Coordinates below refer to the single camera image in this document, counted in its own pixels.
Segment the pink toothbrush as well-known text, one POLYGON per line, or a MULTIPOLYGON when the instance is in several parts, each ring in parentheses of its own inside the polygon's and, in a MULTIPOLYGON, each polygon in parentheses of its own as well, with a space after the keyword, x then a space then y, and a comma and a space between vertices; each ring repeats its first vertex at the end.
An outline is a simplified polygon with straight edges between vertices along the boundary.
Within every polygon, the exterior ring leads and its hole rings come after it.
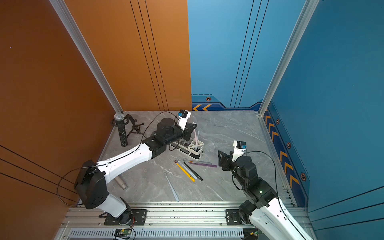
POLYGON ((198 133, 196 132, 196 129, 194 130, 194 135, 195 135, 195 147, 194 147, 194 151, 197 150, 197 146, 199 144, 199 141, 198 141, 198 133))

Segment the pale blue toothbrush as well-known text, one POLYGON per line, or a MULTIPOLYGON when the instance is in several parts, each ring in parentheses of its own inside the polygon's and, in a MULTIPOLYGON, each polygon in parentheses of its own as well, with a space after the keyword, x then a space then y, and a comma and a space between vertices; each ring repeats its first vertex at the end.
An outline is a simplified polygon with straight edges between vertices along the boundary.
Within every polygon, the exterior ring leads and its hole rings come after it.
POLYGON ((165 175, 165 177, 166 177, 166 179, 167 179, 167 182, 168 182, 168 184, 169 184, 169 186, 170 186, 170 189, 171 189, 171 191, 172 191, 172 193, 173 193, 173 196, 174 196, 176 202, 179 202, 180 199, 179 199, 179 197, 178 197, 178 195, 177 195, 177 193, 176 193, 176 191, 175 191, 175 189, 174 189, 174 187, 173 187, 173 185, 172 185, 172 183, 171 183, 171 181, 170 181, 170 179, 169 179, 169 177, 168 177, 168 174, 167 174, 167 173, 164 173, 164 175, 165 175))

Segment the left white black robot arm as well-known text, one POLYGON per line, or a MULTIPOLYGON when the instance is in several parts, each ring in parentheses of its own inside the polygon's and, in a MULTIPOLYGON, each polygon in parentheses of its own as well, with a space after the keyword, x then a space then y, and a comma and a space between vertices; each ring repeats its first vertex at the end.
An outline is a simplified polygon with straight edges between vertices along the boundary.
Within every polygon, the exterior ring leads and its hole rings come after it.
POLYGON ((100 209, 120 225, 131 224, 131 207, 122 198, 109 193, 107 184, 133 167, 156 158, 171 143, 189 140, 196 127, 196 123, 188 123, 183 118, 177 124, 171 118, 162 119, 157 130, 133 149, 97 163, 86 161, 74 183, 75 191, 87 209, 100 209))

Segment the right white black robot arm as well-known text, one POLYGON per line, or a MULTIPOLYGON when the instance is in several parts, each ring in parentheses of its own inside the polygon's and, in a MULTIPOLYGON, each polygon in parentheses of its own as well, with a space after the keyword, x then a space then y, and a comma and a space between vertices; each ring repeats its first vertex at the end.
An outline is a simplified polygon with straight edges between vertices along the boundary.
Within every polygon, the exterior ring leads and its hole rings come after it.
POLYGON ((239 206, 242 222, 261 230, 270 240, 311 240, 280 200, 278 189, 259 177, 251 157, 240 154, 233 161, 234 156, 218 151, 219 166, 232 173, 247 197, 239 206))

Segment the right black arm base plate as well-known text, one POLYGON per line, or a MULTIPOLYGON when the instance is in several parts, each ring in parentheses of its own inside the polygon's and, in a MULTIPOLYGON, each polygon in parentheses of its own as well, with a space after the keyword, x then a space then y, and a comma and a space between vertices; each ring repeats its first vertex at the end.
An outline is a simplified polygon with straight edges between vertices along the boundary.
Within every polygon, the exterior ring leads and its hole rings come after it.
POLYGON ((250 223, 246 214, 239 209, 227 209, 226 221, 228 226, 245 226, 250 223))

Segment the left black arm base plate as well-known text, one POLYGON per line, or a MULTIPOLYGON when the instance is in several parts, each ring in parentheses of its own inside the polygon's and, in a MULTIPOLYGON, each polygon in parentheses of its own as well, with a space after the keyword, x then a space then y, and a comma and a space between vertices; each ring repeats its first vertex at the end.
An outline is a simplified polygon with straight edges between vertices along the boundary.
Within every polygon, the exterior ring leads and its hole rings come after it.
POLYGON ((120 223, 117 218, 114 218, 111 214, 105 215, 105 226, 144 226, 147 219, 146 209, 133 209, 131 217, 127 223, 120 223))

